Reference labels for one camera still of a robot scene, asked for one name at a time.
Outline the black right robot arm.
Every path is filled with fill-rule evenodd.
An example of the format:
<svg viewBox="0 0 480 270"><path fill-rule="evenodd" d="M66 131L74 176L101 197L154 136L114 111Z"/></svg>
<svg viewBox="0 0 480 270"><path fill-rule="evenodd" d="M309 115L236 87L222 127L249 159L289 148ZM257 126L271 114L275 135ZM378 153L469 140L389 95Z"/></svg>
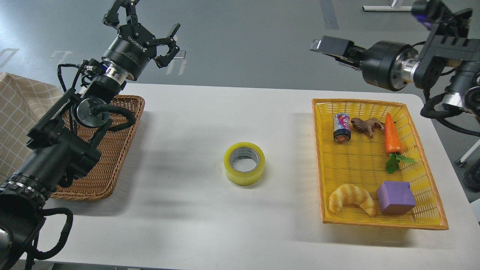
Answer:
<svg viewBox="0 0 480 270"><path fill-rule="evenodd" d="M440 0L417 0L410 12L430 33L419 43L420 51L384 40L362 48L332 36L314 40L310 50L361 71L363 80L376 87L400 91L415 85L425 97L421 116L478 137L479 132L447 121L462 113L479 120L479 39L468 38L473 10L453 12Z"/></svg>

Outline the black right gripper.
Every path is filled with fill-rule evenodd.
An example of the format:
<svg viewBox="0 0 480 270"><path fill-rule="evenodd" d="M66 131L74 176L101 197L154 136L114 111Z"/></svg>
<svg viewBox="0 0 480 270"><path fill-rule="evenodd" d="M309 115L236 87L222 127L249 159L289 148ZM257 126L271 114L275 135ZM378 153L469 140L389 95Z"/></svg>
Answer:
<svg viewBox="0 0 480 270"><path fill-rule="evenodd" d="M409 44L383 40L362 48L351 40L333 36L314 40L310 51L338 56L340 63L360 70L365 82L390 91L407 86L402 77L403 64L417 56L417 50Z"/></svg>

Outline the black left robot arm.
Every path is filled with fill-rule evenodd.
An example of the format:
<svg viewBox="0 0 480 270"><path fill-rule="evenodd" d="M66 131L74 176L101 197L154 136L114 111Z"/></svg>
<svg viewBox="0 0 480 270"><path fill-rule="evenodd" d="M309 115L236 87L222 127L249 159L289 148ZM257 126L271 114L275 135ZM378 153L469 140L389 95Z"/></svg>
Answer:
<svg viewBox="0 0 480 270"><path fill-rule="evenodd" d="M138 20L137 0L115 0L103 24L117 30L101 61L84 60L70 88L62 68L58 80L63 95L29 130L26 146L33 152L16 172L1 183L1 269L11 269L23 254L25 268L46 260L64 248L73 225L66 207L44 209L57 187L68 188L101 159L98 146L107 132L134 126L129 110L111 104L128 80L136 81L149 61L167 67L180 52L175 34L157 38Z"/></svg>

